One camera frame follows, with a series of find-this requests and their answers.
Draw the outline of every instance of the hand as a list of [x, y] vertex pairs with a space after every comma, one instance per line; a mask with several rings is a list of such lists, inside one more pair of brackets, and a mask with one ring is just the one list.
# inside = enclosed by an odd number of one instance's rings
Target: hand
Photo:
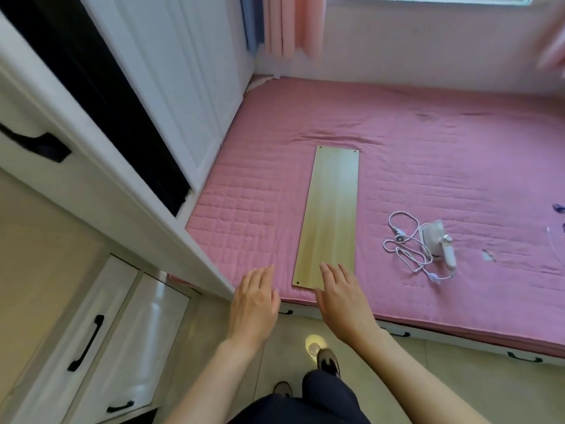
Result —
[[324, 291], [316, 289], [316, 300], [322, 319], [337, 339], [355, 349], [358, 342], [380, 332], [369, 301], [355, 275], [343, 265], [321, 263], [320, 270]]
[[230, 311], [228, 340], [256, 353], [271, 335], [281, 300], [272, 291], [274, 266], [249, 271], [236, 289]]

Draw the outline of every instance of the window sill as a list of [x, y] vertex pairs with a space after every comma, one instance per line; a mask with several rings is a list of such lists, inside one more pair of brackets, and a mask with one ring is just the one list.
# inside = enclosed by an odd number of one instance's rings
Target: window sill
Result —
[[475, 4], [480, 6], [539, 6], [549, 4], [550, 0], [367, 0], [367, 1], [401, 1], [404, 3], [428, 3], [428, 4]]

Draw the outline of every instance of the blue curtain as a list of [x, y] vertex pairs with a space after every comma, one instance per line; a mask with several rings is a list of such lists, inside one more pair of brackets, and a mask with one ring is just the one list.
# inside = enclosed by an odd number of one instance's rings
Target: blue curtain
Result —
[[241, 0], [241, 10], [244, 13], [247, 48], [253, 55], [256, 55], [259, 45], [265, 42], [263, 0]]

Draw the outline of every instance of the wooden plank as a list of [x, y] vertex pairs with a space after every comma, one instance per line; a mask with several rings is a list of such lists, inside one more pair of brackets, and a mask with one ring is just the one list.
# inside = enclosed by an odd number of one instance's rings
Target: wooden plank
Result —
[[323, 289], [321, 262], [355, 269], [359, 151], [318, 146], [292, 284]]

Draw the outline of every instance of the sneaker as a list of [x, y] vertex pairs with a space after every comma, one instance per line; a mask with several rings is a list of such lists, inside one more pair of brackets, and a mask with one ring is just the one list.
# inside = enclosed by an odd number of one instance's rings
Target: sneaker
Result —
[[320, 349], [316, 357], [316, 362], [318, 363], [318, 369], [341, 379], [340, 365], [337, 363], [337, 359], [332, 350], [329, 348]]
[[290, 387], [290, 384], [288, 384], [288, 382], [286, 381], [280, 381], [277, 382], [277, 385], [275, 385], [274, 389], [273, 389], [273, 394], [280, 394], [281, 396], [285, 396], [287, 398], [291, 398], [292, 397], [292, 388]]

